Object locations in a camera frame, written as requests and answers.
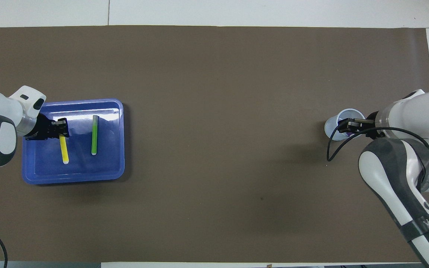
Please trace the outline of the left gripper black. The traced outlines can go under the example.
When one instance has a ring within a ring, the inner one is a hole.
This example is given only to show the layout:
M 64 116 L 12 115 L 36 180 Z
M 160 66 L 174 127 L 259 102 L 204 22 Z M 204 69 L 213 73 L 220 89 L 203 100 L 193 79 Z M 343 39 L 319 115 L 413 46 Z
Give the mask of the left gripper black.
M 67 126 L 67 118 L 59 118 L 55 121 L 39 113 L 36 124 L 33 129 L 25 135 L 25 140 L 47 140 L 60 138 L 61 136 L 69 138 L 70 134 Z

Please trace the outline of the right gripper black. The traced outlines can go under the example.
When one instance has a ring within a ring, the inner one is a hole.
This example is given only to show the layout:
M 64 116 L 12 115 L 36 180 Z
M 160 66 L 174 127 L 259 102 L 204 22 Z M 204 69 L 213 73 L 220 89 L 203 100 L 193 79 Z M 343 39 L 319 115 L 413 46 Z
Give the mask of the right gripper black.
M 337 131 L 341 134 L 354 134 L 363 130 L 368 130 L 365 136 L 370 139 L 383 138 L 386 136 L 385 131 L 381 127 L 385 127 L 385 124 L 380 122 L 380 116 L 378 111 L 371 113 L 366 120 L 371 121 L 366 124 L 366 127 L 362 127 L 366 123 L 365 119 L 359 118 L 348 118 L 348 126 L 338 126 Z

